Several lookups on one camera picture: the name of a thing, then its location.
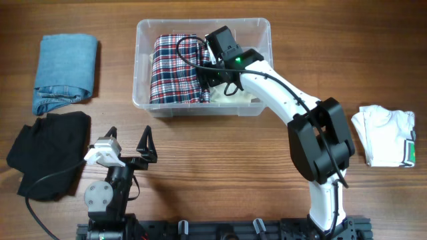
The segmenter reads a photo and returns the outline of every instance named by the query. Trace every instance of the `wooden table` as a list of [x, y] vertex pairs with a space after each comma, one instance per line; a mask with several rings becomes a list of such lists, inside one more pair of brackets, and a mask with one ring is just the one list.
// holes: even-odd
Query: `wooden table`
[[[5, 158], [24, 124], [43, 35], [88, 33], [101, 43], [94, 98], [54, 113], [91, 116], [91, 143], [112, 125], [125, 155], [143, 128], [153, 128], [157, 164], [136, 173], [141, 195], [127, 212], [139, 220], [191, 221], [305, 217], [307, 182], [293, 166], [286, 126], [269, 109], [258, 117], [154, 119], [131, 102], [136, 25], [142, 19], [265, 17], [272, 26], [274, 66], [306, 93], [335, 97], [350, 117], [362, 105], [416, 113], [413, 169], [369, 168], [357, 152], [344, 190], [348, 215], [373, 222], [375, 239], [424, 239], [427, 229], [427, 5], [336, 1], [189, 1], [79, 3], [0, 7], [0, 232], [2, 239], [46, 239], [16, 195], [22, 174]], [[32, 206], [61, 239], [86, 223], [86, 187], [106, 168], [86, 166], [74, 196]], [[132, 187], [131, 194], [137, 189]]]

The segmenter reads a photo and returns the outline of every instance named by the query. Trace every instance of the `white cloth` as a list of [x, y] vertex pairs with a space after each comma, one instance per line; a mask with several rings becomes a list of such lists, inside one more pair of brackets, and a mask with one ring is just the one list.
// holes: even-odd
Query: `white cloth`
[[415, 114], [381, 106], [360, 107], [352, 117], [371, 167], [415, 166]]
[[[224, 89], [226, 86], [227, 83], [222, 83], [218, 86], [209, 88], [211, 91], [211, 103], [250, 103], [252, 99], [256, 98], [248, 91], [241, 91], [240, 89], [232, 96], [225, 96]], [[236, 87], [235, 84], [230, 84], [227, 89], [227, 94], [233, 93]]]

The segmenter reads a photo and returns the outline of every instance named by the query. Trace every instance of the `red and black plaid cloth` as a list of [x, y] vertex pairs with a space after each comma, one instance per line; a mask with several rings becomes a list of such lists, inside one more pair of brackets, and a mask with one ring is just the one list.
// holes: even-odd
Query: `red and black plaid cloth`
[[[190, 35], [161, 35], [154, 44], [153, 73], [150, 103], [209, 103], [210, 92], [203, 90], [197, 80], [195, 67], [184, 63], [176, 53], [176, 43]], [[209, 61], [209, 52], [195, 39], [179, 44], [179, 51], [191, 63]]]

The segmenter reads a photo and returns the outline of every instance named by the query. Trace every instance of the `clear plastic container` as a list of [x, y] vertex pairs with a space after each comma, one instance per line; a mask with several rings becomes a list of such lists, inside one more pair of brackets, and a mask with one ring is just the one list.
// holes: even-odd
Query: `clear plastic container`
[[137, 26], [135, 70], [133, 72], [133, 104], [153, 117], [177, 115], [239, 115], [258, 116], [266, 105], [258, 103], [163, 103], [149, 104], [151, 68], [149, 56], [154, 42], [162, 34], [197, 34], [204, 37], [224, 25], [245, 51], [253, 48], [273, 67], [271, 27], [267, 19], [145, 19]]

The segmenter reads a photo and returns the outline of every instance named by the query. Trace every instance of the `white towel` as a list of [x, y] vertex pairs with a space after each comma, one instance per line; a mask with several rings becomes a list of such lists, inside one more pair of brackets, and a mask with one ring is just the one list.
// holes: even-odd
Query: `white towel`
[[371, 167], [415, 166], [415, 114], [381, 106], [360, 107], [352, 117]]

